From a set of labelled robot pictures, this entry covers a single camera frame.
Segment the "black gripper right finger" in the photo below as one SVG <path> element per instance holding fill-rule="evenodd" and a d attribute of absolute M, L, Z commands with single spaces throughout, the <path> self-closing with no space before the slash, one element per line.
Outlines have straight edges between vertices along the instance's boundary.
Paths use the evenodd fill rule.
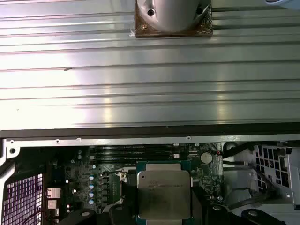
<path fill-rule="evenodd" d="M 202 187 L 191 188 L 191 212 L 196 225 L 272 225 L 273 216 L 255 209 L 242 211 L 240 216 L 227 207 L 211 204 Z"/>

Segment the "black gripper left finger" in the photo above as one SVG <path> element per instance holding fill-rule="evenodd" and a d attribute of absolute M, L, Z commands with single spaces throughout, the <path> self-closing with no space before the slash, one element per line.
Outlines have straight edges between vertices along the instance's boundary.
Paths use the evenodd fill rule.
<path fill-rule="evenodd" d="M 126 185 L 122 203 L 113 204 L 107 212 L 97 214 L 91 209 L 79 209 L 59 222 L 60 225 L 135 225 L 137 186 Z"/>

